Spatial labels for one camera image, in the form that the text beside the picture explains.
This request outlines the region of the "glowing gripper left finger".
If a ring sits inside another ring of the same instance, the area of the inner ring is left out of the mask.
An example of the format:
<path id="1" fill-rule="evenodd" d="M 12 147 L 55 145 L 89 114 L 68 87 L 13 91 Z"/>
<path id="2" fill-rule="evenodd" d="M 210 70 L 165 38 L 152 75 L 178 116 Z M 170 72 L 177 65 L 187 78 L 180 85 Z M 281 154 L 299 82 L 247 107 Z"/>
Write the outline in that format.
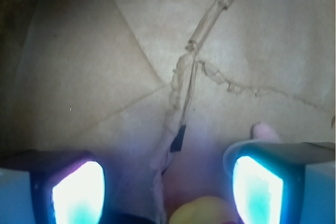
<path id="1" fill-rule="evenodd" d="M 1 223 L 99 223 L 104 197 L 88 151 L 1 152 Z"/>

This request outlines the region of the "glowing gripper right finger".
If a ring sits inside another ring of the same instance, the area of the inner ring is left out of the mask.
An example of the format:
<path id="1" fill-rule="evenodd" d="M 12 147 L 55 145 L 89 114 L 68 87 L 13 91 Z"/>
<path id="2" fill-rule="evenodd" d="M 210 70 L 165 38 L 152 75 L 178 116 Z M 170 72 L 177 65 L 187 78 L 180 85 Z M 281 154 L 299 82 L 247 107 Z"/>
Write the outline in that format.
<path id="1" fill-rule="evenodd" d="M 335 144 L 247 140 L 223 155 L 240 223 L 335 223 Z"/>

